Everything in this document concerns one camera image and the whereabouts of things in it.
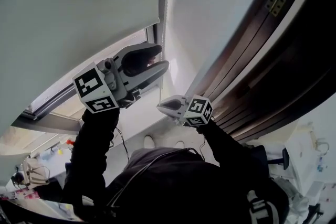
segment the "black cable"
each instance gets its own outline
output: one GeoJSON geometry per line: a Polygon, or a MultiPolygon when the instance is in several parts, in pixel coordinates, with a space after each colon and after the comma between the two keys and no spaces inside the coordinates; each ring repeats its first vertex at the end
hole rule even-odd
{"type": "Polygon", "coordinates": [[[128,150],[126,148],[126,145],[125,145],[125,140],[124,140],[124,137],[122,135],[122,132],[119,130],[118,127],[115,127],[117,129],[117,131],[120,133],[120,136],[121,136],[121,139],[122,139],[122,144],[124,145],[124,148],[125,148],[125,151],[126,151],[126,154],[127,154],[127,160],[129,161],[130,160],[130,157],[128,156],[128,150]]]}
{"type": "Polygon", "coordinates": [[[204,157],[203,152],[202,152],[202,147],[204,145],[205,145],[205,137],[204,137],[204,143],[202,145],[200,145],[200,149],[199,149],[199,152],[201,153],[202,159],[205,161],[205,157],[204,157]]]}

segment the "roller blind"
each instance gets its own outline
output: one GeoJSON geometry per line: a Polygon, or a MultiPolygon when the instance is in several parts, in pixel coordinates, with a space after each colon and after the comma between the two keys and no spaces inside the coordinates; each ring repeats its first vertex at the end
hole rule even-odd
{"type": "Polygon", "coordinates": [[[0,0],[0,135],[42,92],[158,20],[158,0],[0,0]]]}

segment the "black sleeve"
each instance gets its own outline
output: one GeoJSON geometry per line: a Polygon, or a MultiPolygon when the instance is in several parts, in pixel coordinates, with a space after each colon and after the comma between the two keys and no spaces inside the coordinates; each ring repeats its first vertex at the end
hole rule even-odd
{"type": "Polygon", "coordinates": [[[245,148],[225,133],[215,122],[209,120],[206,125],[200,125],[197,131],[203,134],[220,165],[227,163],[229,159],[239,160],[247,153],[245,148]]]}
{"type": "Polygon", "coordinates": [[[119,109],[83,114],[84,125],[79,131],[71,155],[66,164],[67,177],[62,202],[81,205],[82,195],[95,204],[103,201],[106,170],[106,152],[109,150],[113,131],[117,126],[119,109]]]}
{"type": "Polygon", "coordinates": [[[240,188],[251,190],[251,186],[262,184],[268,178],[267,164],[265,173],[264,164],[251,155],[251,150],[240,145],[212,120],[199,126],[197,131],[205,136],[225,176],[236,181],[240,188]]]}

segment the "black and white marker cube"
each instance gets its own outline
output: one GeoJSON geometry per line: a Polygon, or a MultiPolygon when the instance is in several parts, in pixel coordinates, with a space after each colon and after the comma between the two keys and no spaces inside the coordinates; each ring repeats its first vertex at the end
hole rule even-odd
{"type": "Polygon", "coordinates": [[[207,124],[212,110],[213,108],[208,98],[194,95],[183,118],[192,126],[207,124]]]}
{"type": "Polygon", "coordinates": [[[92,113],[118,108],[109,87],[104,81],[104,74],[95,63],[91,63],[73,77],[78,97],[92,113]]]}

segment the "door hinge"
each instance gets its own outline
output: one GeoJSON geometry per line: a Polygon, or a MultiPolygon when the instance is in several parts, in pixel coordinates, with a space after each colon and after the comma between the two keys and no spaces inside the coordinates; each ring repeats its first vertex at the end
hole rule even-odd
{"type": "Polygon", "coordinates": [[[268,0],[265,8],[273,14],[274,17],[277,17],[285,2],[286,0],[268,0]]]}

